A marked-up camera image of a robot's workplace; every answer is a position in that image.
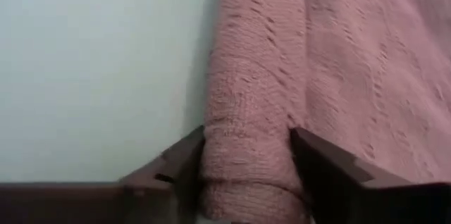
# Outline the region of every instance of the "pink blanket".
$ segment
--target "pink blanket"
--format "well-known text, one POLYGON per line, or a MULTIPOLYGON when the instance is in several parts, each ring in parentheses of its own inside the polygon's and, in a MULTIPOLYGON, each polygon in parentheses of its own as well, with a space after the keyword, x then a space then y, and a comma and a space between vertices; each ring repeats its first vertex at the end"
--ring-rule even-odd
POLYGON ((451 0, 221 0, 204 212, 307 222, 288 130, 408 180, 451 179, 451 0))

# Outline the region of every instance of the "blanket fold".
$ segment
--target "blanket fold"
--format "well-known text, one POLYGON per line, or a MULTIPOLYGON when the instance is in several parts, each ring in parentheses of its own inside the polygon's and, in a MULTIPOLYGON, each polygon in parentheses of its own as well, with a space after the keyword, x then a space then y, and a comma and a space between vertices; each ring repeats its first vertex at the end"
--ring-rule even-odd
POLYGON ((308 223, 297 126, 404 178, 451 178, 450 0, 221 0, 207 217, 308 223))

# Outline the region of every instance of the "knitted blanket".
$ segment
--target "knitted blanket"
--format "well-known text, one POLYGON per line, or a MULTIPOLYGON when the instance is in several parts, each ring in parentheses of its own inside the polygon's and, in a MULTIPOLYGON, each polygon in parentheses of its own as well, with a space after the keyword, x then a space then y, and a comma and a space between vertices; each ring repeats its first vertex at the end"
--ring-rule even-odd
POLYGON ((221 0, 204 212, 306 223, 289 129, 414 182, 451 179, 451 0, 221 0))

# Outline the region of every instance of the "pink knit fabric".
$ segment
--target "pink knit fabric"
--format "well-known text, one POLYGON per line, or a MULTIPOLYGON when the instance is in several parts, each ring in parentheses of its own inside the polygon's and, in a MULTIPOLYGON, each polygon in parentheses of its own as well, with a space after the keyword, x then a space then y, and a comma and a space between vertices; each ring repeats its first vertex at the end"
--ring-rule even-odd
POLYGON ((288 130, 419 182, 449 180, 450 0, 221 0, 204 212, 305 223, 288 130))

